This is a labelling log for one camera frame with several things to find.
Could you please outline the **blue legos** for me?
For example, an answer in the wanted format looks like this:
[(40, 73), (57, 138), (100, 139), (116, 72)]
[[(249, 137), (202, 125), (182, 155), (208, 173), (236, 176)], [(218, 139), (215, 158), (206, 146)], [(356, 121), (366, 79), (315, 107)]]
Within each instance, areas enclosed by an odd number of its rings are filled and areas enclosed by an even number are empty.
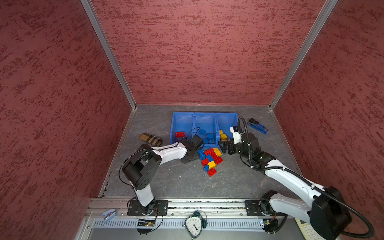
[(200, 129), (198, 131), (199, 136), (203, 139), (203, 142), (205, 144), (213, 144), (215, 142), (214, 134), (213, 133), (208, 133), (204, 129)]

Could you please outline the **blue three-compartment bin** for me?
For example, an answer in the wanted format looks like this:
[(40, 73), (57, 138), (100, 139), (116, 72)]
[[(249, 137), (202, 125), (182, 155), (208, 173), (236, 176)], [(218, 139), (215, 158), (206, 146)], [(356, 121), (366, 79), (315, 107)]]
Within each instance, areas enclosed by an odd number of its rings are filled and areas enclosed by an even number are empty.
[(230, 127), (238, 124), (238, 114), (236, 113), (207, 113), (207, 112), (174, 112), (172, 116), (172, 124), (170, 130), (170, 142), (181, 140), (176, 138), (176, 132), (185, 132), (189, 140), (194, 135), (198, 135), (200, 129), (213, 133), (215, 142), (213, 144), (205, 144), (205, 148), (217, 148), (220, 141), (219, 130), (223, 130), (228, 136), (228, 141), (233, 139)]

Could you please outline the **yellow legos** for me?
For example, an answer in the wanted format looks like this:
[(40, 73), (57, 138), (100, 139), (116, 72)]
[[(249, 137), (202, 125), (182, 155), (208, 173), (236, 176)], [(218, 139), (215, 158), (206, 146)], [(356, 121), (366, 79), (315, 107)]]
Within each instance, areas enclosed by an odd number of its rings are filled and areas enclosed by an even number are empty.
[(227, 141), (228, 140), (228, 136), (224, 133), (223, 130), (219, 130), (219, 134), (220, 134), (220, 141)]

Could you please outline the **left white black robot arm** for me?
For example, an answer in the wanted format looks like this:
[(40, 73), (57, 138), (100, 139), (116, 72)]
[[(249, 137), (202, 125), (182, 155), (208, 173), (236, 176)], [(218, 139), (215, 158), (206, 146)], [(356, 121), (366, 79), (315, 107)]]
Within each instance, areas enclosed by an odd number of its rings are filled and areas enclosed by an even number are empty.
[(168, 146), (151, 147), (143, 144), (125, 160), (120, 173), (124, 174), (128, 180), (127, 184), (133, 188), (138, 203), (146, 208), (155, 201), (150, 183), (160, 165), (174, 160), (188, 163), (197, 157), (198, 151), (202, 150), (204, 145), (203, 139), (197, 135), (191, 139), (181, 138)]

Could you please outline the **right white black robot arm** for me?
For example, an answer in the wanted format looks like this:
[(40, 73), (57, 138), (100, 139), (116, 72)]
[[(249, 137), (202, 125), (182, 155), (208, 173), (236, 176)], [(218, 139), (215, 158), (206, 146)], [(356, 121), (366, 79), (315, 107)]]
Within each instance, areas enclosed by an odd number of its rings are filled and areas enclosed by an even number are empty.
[(270, 190), (259, 201), (263, 215), (282, 213), (298, 218), (308, 224), (326, 240), (335, 240), (351, 223), (352, 217), (343, 206), (341, 193), (333, 188), (324, 188), (283, 165), (274, 156), (261, 150), (258, 139), (248, 134), (250, 142), (242, 140), (220, 141), (222, 153), (238, 154), (247, 166), (272, 178), (298, 196), (292, 199)]

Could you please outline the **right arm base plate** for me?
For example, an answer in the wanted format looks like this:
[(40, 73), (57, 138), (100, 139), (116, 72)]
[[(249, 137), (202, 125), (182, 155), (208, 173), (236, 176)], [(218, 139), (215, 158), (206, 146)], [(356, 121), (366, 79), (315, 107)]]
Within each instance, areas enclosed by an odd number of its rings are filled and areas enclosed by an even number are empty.
[(267, 218), (272, 219), (275, 218), (283, 218), (285, 214), (282, 213), (273, 213), (273, 214), (263, 214), (262, 209), (260, 207), (259, 200), (245, 200), (245, 210), (248, 217), (258, 217), (258, 218)]

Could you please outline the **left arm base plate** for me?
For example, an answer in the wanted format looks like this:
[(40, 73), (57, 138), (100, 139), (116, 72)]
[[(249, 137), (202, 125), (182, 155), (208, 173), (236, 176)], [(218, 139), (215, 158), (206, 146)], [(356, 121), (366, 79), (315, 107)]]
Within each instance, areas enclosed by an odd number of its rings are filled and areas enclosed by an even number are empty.
[(166, 216), (168, 211), (168, 200), (153, 200), (148, 206), (144, 207), (136, 199), (127, 204), (128, 216)]

